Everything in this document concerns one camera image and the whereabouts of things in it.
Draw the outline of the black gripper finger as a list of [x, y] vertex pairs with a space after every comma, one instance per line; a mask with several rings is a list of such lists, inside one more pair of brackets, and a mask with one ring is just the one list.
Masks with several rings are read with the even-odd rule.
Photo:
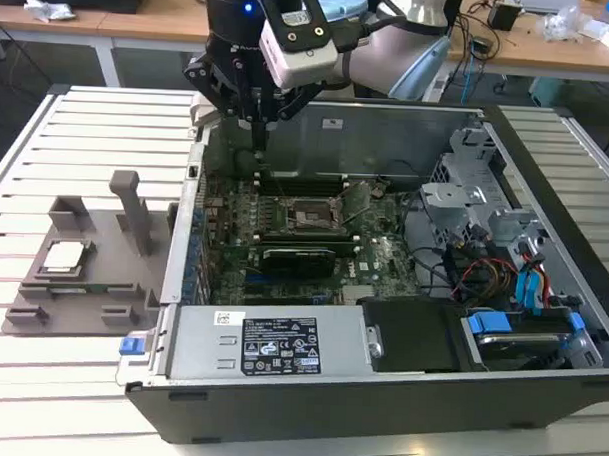
[[202, 54], [191, 61], [184, 75], [223, 116], [238, 118], [243, 128], [250, 128], [252, 148], [259, 151], [261, 117], [244, 58], [231, 55], [222, 60]]
[[264, 152], [269, 139], [268, 128], [279, 120], [290, 120], [323, 90], [322, 81], [285, 90], [273, 82], [261, 88], [259, 150]]

